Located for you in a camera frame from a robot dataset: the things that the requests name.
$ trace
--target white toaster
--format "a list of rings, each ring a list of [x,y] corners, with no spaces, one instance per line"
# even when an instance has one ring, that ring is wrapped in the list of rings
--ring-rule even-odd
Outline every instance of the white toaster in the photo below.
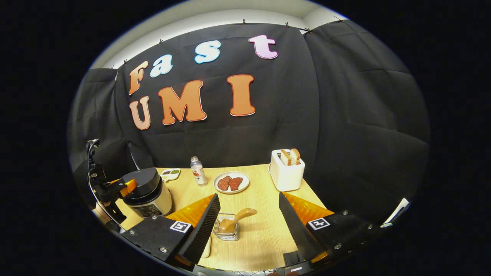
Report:
[[[271,152],[271,163],[268,167],[268,172],[273,179],[273,183],[280,192],[297,190],[302,183],[305,163],[300,158],[299,165],[286,166],[281,162],[280,154],[281,149]]]

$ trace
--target bottle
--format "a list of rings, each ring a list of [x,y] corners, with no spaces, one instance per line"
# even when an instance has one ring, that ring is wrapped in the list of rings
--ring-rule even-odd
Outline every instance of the bottle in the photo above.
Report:
[[[196,156],[191,157],[191,170],[196,183],[201,187],[206,186],[208,180],[206,180],[205,171],[203,171],[203,164]]]

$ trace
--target bread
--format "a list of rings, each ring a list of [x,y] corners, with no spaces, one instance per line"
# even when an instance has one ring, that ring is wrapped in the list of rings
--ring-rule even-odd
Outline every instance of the bread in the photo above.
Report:
[[[290,157],[292,158],[292,165],[300,165],[300,152],[296,148],[290,150]]]
[[[292,164],[292,158],[284,150],[281,150],[280,160],[283,163],[283,165],[285,165],[285,166],[290,166]]]

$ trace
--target orange letter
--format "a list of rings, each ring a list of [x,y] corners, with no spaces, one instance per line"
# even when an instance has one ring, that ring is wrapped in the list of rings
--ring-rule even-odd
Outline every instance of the orange letter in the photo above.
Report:
[[[250,104],[249,84],[254,80],[251,75],[235,75],[227,78],[227,82],[232,85],[232,95],[234,97],[234,107],[230,110],[232,116],[253,115],[256,112]]]
[[[164,119],[162,120],[162,123],[164,125],[172,125],[176,122],[175,118],[172,116],[171,110],[174,115],[176,115],[179,122],[182,122],[184,119],[186,106],[188,107],[186,120],[189,122],[206,119],[206,113],[203,112],[203,108],[201,106],[200,93],[202,86],[202,81],[188,82],[184,86],[181,98],[177,96],[172,87],[161,89],[159,91],[159,96],[162,98],[162,108],[164,109]]]
[[[133,115],[133,122],[137,128],[141,130],[146,130],[150,127],[150,112],[148,112],[148,96],[140,99],[140,103],[143,106],[143,116],[145,120],[142,122],[140,120],[140,115],[138,114],[138,102],[134,101],[130,103],[131,115]]]
[[[138,81],[143,79],[143,69],[147,68],[148,61],[144,61],[142,64],[138,65],[137,68],[133,69],[130,73],[130,95],[135,93],[138,88],[140,88],[140,84]]]

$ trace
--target metal basket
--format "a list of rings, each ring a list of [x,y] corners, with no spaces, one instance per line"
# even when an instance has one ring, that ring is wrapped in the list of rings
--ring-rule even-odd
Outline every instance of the metal basket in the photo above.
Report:
[[[215,225],[213,226],[213,233],[221,240],[224,241],[236,241],[239,239],[239,224],[235,224],[234,232],[232,234],[223,234],[218,233],[218,228],[220,226],[220,222],[223,219],[233,220],[235,218],[235,214],[229,213],[221,213],[218,214],[217,219],[215,220]]]

